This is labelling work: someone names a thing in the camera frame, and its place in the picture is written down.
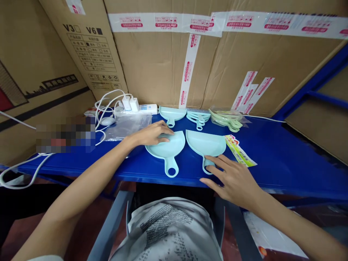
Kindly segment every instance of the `left hand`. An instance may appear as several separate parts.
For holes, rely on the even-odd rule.
[[[162,133],[174,135],[174,131],[168,128],[167,124],[161,120],[155,122],[146,128],[133,133],[126,137],[126,139],[132,140],[136,146],[139,145],[156,145],[160,142],[169,142],[167,138],[158,138]]]

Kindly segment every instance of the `blue shelf surface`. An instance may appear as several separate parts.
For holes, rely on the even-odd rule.
[[[152,122],[163,119],[154,115]],[[219,127],[208,121],[202,132],[216,135],[233,134],[240,146],[257,166],[249,170],[259,186],[269,193],[311,196],[348,200],[348,174],[332,166],[312,148],[296,138],[281,123],[249,119],[248,128],[231,133],[227,127]],[[186,118],[175,122],[173,131],[196,131],[196,124]],[[96,134],[97,141],[101,133]],[[106,154],[118,142],[105,141],[90,153],[56,154],[41,167],[42,174],[55,174],[76,177],[82,174],[96,160]],[[226,146],[224,155],[235,160]],[[19,171],[34,174],[43,158],[19,167]],[[205,187],[200,178],[218,179],[202,170],[202,157],[189,145],[175,157],[179,173],[169,178],[164,172],[164,161],[152,157],[144,146],[137,147],[130,157],[125,159],[114,175],[114,179],[123,181],[171,184],[181,186]]]

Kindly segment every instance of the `right hand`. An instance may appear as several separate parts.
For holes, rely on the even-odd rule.
[[[220,187],[211,179],[201,178],[200,181],[213,189],[221,198],[253,211],[265,192],[258,186],[248,168],[222,154],[217,158],[211,156],[205,158],[224,170],[218,170],[212,165],[206,167],[221,180],[224,187]]]
[[[150,124],[146,128],[133,133],[128,139],[131,139],[136,146],[139,145],[157,145],[160,142],[169,142],[167,138],[159,138],[162,133],[174,135],[174,131],[168,128],[164,120]]]

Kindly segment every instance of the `power cord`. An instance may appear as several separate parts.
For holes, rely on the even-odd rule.
[[[110,98],[106,97],[107,95],[109,95],[109,94],[111,94],[111,93],[113,93],[113,92],[116,92],[116,91],[121,91],[123,94],[120,95],[120,96],[117,96],[116,98],[113,98],[112,100],[111,100]],[[97,108],[97,110],[96,110],[96,112],[95,112],[95,121],[96,121],[96,122],[95,122],[95,124],[96,124],[96,127],[95,127],[96,131],[95,131],[95,132],[96,132],[96,133],[97,133],[97,132],[102,132],[103,135],[104,135],[104,136],[103,136],[103,139],[102,139],[100,142],[98,142],[98,143],[96,144],[96,146],[98,146],[100,143],[102,143],[102,142],[105,140],[105,132],[104,132],[103,130],[106,129],[108,126],[106,126],[105,128],[103,128],[103,129],[101,129],[101,130],[97,130],[97,128],[98,128],[99,125],[100,125],[100,121],[101,121],[101,119],[103,118],[105,112],[112,112],[112,116],[113,116],[113,117],[116,117],[116,106],[117,106],[117,103],[120,103],[120,101],[117,101],[117,102],[116,102],[116,104],[115,104],[115,106],[114,106],[113,109],[110,107],[110,105],[111,105],[116,99],[118,99],[118,98],[120,98],[120,97],[125,97],[126,95],[131,95],[131,94],[126,94],[126,93],[124,93],[123,90],[120,90],[120,89],[113,90],[113,91],[111,91],[111,92],[106,93],[99,101],[97,101],[97,102],[94,104],[94,106]],[[105,106],[105,107],[103,107],[103,108],[100,108],[100,105],[101,105],[101,103],[102,103],[104,100],[110,100],[110,102],[109,102],[109,104],[108,104],[107,106]],[[103,112],[100,118],[98,117],[99,111],[102,111],[102,112]],[[26,124],[26,123],[24,123],[24,122],[22,122],[22,121],[20,121],[20,120],[18,120],[18,119],[16,119],[16,118],[14,118],[14,117],[8,115],[8,114],[6,114],[5,112],[0,111],[0,114],[4,115],[4,116],[6,116],[6,117],[8,117],[8,118],[10,118],[10,119],[12,119],[12,120],[15,120],[15,121],[19,122],[20,124],[23,124],[23,125],[25,125],[25,126],[27,126],[27,127],[29,127],[29,128],[32,128],[32,129],[35,129],[35,130],[36,130],[35,127],[33,127],[33,126],[29,125],[29,124]],[[35,181],[35,179],[36,179],[36,176],[37,176],[37,174],[38,174],[40,168],[42,167],[42,165],[43,165],[43,164],[48,160],[48,158],[51,157],[53,154],[55,154],[55,153],[38,153],[38,155],[35,156],[34,158],[28,159],[28,160],[26,160],[26,161],[23,161],[23,162],[21,162],[21,163],[18,163],[18,164],[16,164],[16,165],[12,166],[12,167],[9,167],[9,168],[5,169],[5,170],[4,170],[3,172],[1,172],[1,174],[0,174],[0,185],[2,185],[3,187],[5,187],[5,188],[7,188],[7,189],[14,189],[14,190],[26,189],[27,187],[30,187],[30,186],[34,183],[34,181]],[[32,179],[31,179],[31,181],[30,181],[30,183],[29,183],[28,185],[26,185],[26,186],[24,186],[24,187],[16,187],[16,186],[8,185],[8,184],[6,184],[6,182],[4,182],[3,177],[4,177],[4,175],[5,175],[8,171],[10,171],[10,170],[12,170],[12,169],[14,169],[14,168],[16,168],[16,167],[22,165],[22,164],[31,162],[31,161],[33,161],[33,160],[39,158],[39,157],[42,157],[42,156],[46,156],[46,158],[44,158],[43,161],[37,166],[37,168],[36,168],[36,170],[35,170],[35,173],[34,173]]]
[[[254,115],[243,115],[245,117],[253,117],[253,118],[261,118],[265,120],[270,120],[270,121],[276,121],[276,122],[281,122],[281,123],[286,123],[286,121],[278,121],[278,120],[273,120],[271,118],[266,118],[266,117],[261,117],[261,116],[254,116]]]

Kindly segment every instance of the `light blue dustpan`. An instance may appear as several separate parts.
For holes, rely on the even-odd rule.
[[[196,129],[198,131],[201,131],[201,130],[203,130],[203,126],[209,120],[210,114],[209,115],[196,115],[196,114],[192,114],[189,111],[187,111],[186,118],[188,118],[191,122],[196,123],[197,124]]]
[[[195,123],[195,124],[197,125],[196,129],[197,129],[198,131],[203,130],[203,126],[206,124],[205,121],[200,121],[200,120],[198,120],[198,119],[196,119],[196,118],[191,117],[191,116],[188,115],[188,114],[186,115],[186,118],[188,118],[191,122],[193,122],[193,123]]]
[[[203,171],[208,175],[211,175],[212,173],[208,172],[205,167],[208,165],[215,166],[215,164],[206,159],[204,155],[217,157],[220,154],[223,154],[226,149],[225,137],[186,130],[186,140],[190,148],[203,157]]]
[[[167,120],[169,128],[174,127],[175,121],[181,120],[186,115],[186,109],[175,109],[160,106],[158,109],[160,115]]]
[[[164,159],[165,173],[169,178],[175,177],[179,173],[179,167],[174,159],[185,146],[185,136],[183,131],[174,132],[174,135],[161,134],[159,138],[167,138],[169,142],[161,142],[157,145],[145,146],[146,150],[154,157]],[[169,174],[169,169],[175,170],[174,175]]]

